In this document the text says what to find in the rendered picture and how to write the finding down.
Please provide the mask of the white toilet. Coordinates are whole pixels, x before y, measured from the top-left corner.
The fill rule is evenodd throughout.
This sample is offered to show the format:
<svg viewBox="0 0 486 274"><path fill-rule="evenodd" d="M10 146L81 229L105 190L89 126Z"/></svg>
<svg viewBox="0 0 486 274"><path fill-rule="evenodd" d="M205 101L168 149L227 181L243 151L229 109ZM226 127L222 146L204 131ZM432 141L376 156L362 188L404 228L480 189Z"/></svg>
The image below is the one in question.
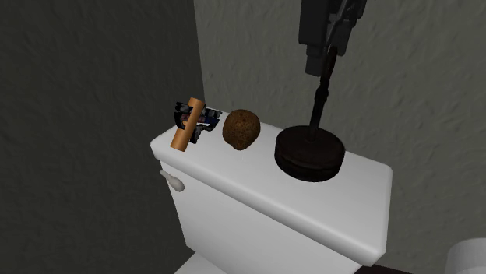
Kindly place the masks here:
<svg viewBox="0 0 486 274"><path fill-rule="evenodd" d="M274 160L278 128L244 150L224 141L229 113L182 152L170 128L150 144L170 185L185 243L223 274L356 274L386 252L393 172L346 153L324 182Z"/></svg>

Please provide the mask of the black and blue toy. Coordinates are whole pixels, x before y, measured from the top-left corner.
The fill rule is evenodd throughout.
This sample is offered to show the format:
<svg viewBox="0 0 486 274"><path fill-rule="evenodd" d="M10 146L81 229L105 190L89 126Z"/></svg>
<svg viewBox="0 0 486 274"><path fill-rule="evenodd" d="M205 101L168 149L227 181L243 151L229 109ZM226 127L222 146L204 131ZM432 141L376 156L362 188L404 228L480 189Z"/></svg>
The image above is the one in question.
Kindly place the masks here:
<svg viewBox="0 0 486 274"><path fill-rule="evenodd" d="M182 130L185 129L183 122L188 121L190 115L192 114L192 109L193 107L181 102L177 102L175 104L174 121L178 128ZM196 144L202 131L211 132L214 130L220 121L219 117L221 114L221 111L203 107L199 119L196 122L195 129L192 132L190 142Z"/></svg>

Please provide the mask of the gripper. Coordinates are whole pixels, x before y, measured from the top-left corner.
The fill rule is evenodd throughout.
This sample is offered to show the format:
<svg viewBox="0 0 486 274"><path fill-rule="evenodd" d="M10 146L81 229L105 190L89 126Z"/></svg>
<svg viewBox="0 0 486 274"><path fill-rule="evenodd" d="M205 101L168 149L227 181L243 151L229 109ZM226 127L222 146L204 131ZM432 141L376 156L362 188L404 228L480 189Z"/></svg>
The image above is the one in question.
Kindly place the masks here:
<svg viewBox="0 0 486 274"><path fill-rule="evenodd" d="M306 47L305 72L321 76L326 72L328 45L344 56L352 29L363 16L367 0L301 0L298 42Z"/></svg>

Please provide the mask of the brown cardboard tube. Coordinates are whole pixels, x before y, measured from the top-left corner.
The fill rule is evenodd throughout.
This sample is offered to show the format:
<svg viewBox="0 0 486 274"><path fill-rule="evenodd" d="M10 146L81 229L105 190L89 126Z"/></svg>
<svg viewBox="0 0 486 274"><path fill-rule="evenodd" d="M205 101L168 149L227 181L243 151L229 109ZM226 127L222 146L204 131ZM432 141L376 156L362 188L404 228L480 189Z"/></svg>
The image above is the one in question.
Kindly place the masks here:
<svg viewBox="0 0 486 274"><path fill-rule="evenodd" d="M187 113L189 117L187 121L182 121L180 118L176 120L177 130L170 144L171 148L182 152L186 151L204 107L205 103L194 97L191 97L187 104L181 102L176 103L176 111L174 114Z"/></svg>

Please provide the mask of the dark brown plunger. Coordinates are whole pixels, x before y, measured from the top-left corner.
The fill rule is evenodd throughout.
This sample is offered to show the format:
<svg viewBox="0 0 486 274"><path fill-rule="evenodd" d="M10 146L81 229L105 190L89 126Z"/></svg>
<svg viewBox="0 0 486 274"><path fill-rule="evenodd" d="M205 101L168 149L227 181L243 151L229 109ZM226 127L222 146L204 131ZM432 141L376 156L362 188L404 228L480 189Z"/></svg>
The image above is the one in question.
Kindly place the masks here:
<svg viewBox="0 0 486 274"><path fill-rule="evenodd" d="M343 163L345 146L332 132L319 127L329 96L329 82L337 49L331 47L322 63L319 87L308 125L285 128L276 137L274 159L286 174L301 181L321 182L335 177Z"/></svg>

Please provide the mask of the brown potato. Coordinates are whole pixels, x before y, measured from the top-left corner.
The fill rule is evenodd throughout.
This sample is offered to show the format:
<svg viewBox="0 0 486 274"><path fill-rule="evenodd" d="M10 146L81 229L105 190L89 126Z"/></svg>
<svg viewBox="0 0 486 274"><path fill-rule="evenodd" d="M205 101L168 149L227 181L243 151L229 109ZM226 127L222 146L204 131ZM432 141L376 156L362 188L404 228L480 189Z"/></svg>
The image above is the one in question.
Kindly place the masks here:
<svg viewBox="0 0 486 274"><path fill-rule="evenodd" d="M247 149L258 137L261 123L251 111L234 110L225 119L222 136L236 150Z"/></svg>

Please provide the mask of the white cylinder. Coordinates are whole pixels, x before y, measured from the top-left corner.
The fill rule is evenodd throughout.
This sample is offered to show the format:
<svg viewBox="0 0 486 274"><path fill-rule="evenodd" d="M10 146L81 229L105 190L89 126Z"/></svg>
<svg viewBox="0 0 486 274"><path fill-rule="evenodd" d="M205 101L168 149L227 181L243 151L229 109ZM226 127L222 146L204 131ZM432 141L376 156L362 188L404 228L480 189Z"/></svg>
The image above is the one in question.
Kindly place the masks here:
<svg viewBox="0 0 486 274"><path fill-rule="evenodd" d="M486 274L486 238L453 245L447 254L444 274Z"/></svg>

